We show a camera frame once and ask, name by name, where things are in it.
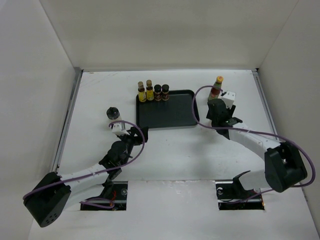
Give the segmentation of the yellow-label sauce bottle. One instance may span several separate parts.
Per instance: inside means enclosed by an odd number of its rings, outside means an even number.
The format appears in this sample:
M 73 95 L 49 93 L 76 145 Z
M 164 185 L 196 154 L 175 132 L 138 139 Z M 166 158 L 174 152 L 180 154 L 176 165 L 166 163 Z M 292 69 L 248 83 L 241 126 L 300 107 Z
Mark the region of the yellow-label sauce bottle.
M 145 87 L 144 87 L 144 83 L 142 81 L 139 81 L 137 83 L 137 90 L 138 90 L 138 100 L 141 103 L 146 102 L 147 100 L 147 96 L 146 96 L 146 91 L 145 91 Z
M 150 79 L 146 81 L 146 98 L 148 101 L 154 100 L 154 89 Z

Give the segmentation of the white salt shaker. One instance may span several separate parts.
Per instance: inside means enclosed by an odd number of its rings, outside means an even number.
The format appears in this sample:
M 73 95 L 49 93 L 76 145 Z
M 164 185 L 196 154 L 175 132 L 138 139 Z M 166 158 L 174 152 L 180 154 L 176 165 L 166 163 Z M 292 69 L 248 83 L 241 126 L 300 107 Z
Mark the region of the white salt shaker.
M 121 121 L 121 114 L 116 107 L 109 107 L 106 111 L 106 116 L 108 118 L 108 123 L 112 123 L 114 121 Z

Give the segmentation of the small spice jar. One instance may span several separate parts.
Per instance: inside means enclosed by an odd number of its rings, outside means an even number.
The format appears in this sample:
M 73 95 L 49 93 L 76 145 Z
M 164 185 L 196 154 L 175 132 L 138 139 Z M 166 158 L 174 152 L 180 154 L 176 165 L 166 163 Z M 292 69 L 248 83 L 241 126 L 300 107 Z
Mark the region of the small spice jar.
M 162 86 L 159 84 L 154 86 L 154 100 L 157 102 L 162 100 Z
M 169 85 L 163 84 L 161 87 L 161 98 L 163 101 L 167 101 L 169 99 Z

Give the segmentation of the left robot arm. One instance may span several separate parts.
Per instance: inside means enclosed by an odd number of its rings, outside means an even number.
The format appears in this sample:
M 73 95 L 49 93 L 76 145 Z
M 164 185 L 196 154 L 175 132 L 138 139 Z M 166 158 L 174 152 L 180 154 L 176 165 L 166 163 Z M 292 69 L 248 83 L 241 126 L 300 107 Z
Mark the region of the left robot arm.
M 23 197 L 23 204 L 41 228 L 52 224 L 68 207 L 80 203 L 93 205 L 94 198 L 108 199 L 113 180 L 122 168 L 135 160 L 132 150 L 144 147 L 148 127 L 133 126 L 117 135 L 107 154 L 95 165 L 70 174 L 47 173 L 35 188 Z

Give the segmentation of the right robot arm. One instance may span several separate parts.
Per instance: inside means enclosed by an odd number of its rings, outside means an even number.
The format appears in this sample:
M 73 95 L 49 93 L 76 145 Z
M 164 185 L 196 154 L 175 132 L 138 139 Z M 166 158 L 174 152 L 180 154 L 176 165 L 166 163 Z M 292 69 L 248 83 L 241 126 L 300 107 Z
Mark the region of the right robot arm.
M 220 98 L 208 101 L 207 105 L 206 118 L 218 134 L 241 144 L 264 161 L 263 170 L 247 170 L 232 179 L 231 190 L 237 198 L 248 197 L 250 191 L 259 188 L 282 193 L 307 178 L 306 167 L 293 143 L 252 133 L 241 119 L 233 116 L 236 107 L 228 108 Z

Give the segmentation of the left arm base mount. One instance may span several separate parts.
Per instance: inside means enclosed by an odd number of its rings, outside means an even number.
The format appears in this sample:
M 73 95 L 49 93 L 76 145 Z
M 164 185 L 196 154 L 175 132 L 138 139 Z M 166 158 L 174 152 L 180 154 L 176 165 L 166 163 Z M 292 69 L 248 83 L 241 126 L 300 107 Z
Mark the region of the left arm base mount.
M 115 181 L 106 186 L 97 197 L 92 197 L 88 204 L 80 204 L 81 211 L 126 211 L 128 182 Z

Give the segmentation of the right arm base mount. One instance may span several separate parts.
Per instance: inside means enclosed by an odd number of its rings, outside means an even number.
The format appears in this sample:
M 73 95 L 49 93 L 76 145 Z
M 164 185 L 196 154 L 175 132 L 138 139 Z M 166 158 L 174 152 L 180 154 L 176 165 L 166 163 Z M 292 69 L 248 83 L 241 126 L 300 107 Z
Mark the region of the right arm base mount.
M 245 171 L 231 180 L 220 180 L 215 182 L 218 209 L 220 211 L 240 210 L 264 210 L 264 202 L 261 195 L 254 196 L 257 192 L 253 189 L 245 190 L 240 184 L 239 178 L 248 173 Z

